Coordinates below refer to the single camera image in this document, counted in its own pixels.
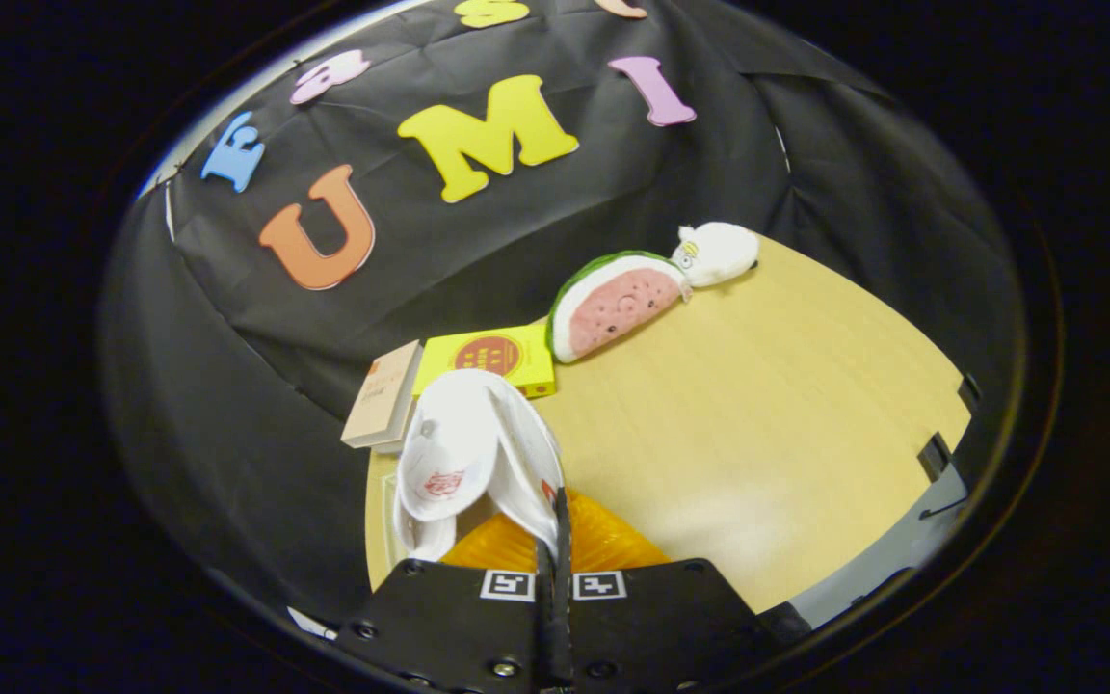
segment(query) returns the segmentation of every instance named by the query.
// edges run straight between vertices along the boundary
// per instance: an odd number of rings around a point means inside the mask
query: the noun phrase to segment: yellow letter m
[[[501,175],[512,172],[512,138],[521,141],[521,163],[527,167],[551,162],[573,153],[579,144],[551,113],[541,91],[538,76],[519,76],[491,87],[485,121],[451,105],[432,105],[411,115],[397,128],[397,135],[417,140],[440,175],[443,198],[460,202],[486,188],[490,179],[472,170],[467,157]]]

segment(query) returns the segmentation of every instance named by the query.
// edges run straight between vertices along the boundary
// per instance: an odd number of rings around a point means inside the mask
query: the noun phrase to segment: beige book
[[[417,340],[371,363],[340,439],[352,449],[400,450],[413,413],[413,381],[422,346]]]

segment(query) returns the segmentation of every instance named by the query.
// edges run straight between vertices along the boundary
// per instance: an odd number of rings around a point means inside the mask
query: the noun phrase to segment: table surface
[[[704,557],[754,611],[827,579],[929,485],[917,453],[956,449],[961,374],[854,282],[775,241],[761,264],[574,364],[533,400],[566,483],[670,559]],[[401,559],[396,457],[371,454],[366,550]]]

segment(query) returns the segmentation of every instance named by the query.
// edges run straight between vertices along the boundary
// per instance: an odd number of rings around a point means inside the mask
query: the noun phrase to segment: orange letter u
[[[326,202],[345,231],[345,244],[340,251],[332,255],[320,253],[299,222],[303,213],[299,203],[278,212],[260,233],[260,245],[272,249],[303,289],[333,289],[361,268],[375,247],[375,223],[349,185],[352,172],[351,165],[342,164],[311,187],[311,199]]]

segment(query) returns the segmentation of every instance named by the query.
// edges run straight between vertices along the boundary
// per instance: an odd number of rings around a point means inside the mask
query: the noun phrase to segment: black cloth
[[[440,0],[312,56],[249,98],[266,152],[243,193],[201,180],[208,133],[123,224],[107,294],[110,399],[142,497],[204,566],[273,605],[343,614],[369,594],[366,457],[339,441],[371,360],[428,335],[528,322],[597,255],[669,254],[679,224],[739,223],[871,291],[977,379],[960,449],[968,483],[1013,386],[1021,299],[1005,234],[952,154],[871,80],[753,14],[653,0],[626,21],[592,0],[527,0],[521,21],[474,30]],[[295,80],[362,49],[353,82],[291,105]],[[654,128],[614,58],[652,56],[695,122]],[[428,105],[485,118],[519,74],[581,149],[481,193],[443,180],[397,125]],[[376,229],[362,269],[300,289],[260,232],[303,204],[313,243],[340,225],[307,190],[331,168]]]

